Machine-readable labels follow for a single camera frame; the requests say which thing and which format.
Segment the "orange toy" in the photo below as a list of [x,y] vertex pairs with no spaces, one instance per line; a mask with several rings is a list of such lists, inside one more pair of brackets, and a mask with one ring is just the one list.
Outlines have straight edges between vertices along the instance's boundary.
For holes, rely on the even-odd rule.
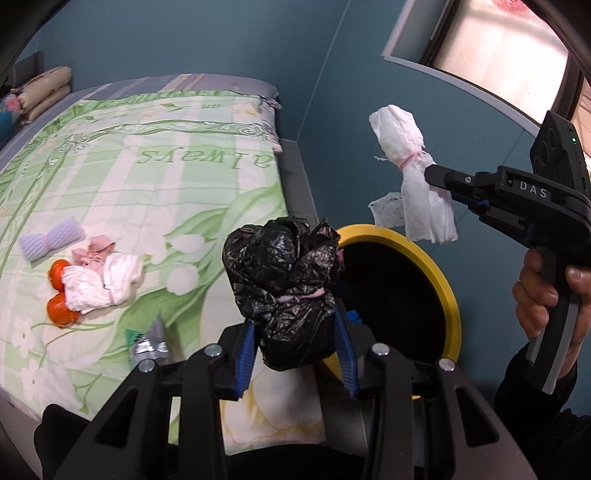
[[69,266],[70,262],[68,262],[68,260],[56,260],[51,264],[51,268],[49,269],[49,272],[47,272],[51,285],[53,285],[53,288],[58,291],[64,291],[64,284],[61,282],[61,276],[64,273],[64,267]]
[[68,310],[66,307],[66,294],[63,292],[47,302],[47,314],[58,327],[65,327],[78,319],[78,312]]

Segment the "metal screw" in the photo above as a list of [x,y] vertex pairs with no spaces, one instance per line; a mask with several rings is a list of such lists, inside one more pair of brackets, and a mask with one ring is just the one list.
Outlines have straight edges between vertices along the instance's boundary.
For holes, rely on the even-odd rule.
[[151,372],[156,366],[156,362],[151,358],[144,358],[138,365],[139,371],[143,373]]
[[385,343],[375,343],[371,346],[371,351],[377,356],[384,356],[390,353],[390,347]]
[[205,347],[204,352],[207,356],[220,356],[223,352],[223,348],[216,343],[210,343]]
[[453,372],[456,369],[456,363],[451,358],[442,358],[439,360],[439,368],[444,372]]

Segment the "window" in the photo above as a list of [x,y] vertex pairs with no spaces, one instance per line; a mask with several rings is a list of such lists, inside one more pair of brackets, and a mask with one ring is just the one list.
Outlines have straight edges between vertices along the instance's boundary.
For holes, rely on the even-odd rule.
[[571,121],[579,134],[587,162],[587,171],[591,174],[591,86],[587,81],[583,82]]
[[450,4],[447,10],[454,12],[440,22],[423,62],[488,90],[541,123],[568,73],[569,54],[558,36],[521,0]]

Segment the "green floral bedsheet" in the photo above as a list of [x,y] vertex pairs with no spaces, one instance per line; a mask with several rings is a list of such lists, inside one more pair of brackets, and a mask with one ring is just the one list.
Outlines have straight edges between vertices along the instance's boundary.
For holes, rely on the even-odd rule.
[[[0,176],[0,388],[39,417],[57,403],[92,418],[129,373],[125,330],[157,313],[178,359],[242,321],[221,261],[226,236],[285,215],[273,111],[232,92],[164,92],[83,100],[43,128]],[[60,329],[46,315],[46,272],[70,250],[29,263],[20,235],[68,217],[86,238],[145,259],[130,301]],[[258,358],[251,388],[222,404],[226,449],[323,440],[309,369],[274,372]],[[174,436],[178,404],[171,416]]]

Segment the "hand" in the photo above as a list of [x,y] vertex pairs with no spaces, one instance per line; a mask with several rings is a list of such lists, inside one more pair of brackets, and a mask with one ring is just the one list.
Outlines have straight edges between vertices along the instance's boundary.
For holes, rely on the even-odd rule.
[[[540,275],[542,264],[540,253],[537,250],[529,250],[525,254],[519,282],[513,286],[513,297],[517,301],[517,319],[530,341],[536,338],[548,323],[547,307],[554,307],[558,303],[556,289]],[[586,267],[567,267],[565,273],[570,288],[581,295],[581,304],[573,338],[558,378],[562,378],[572,369],[591,327],[591,270]]]

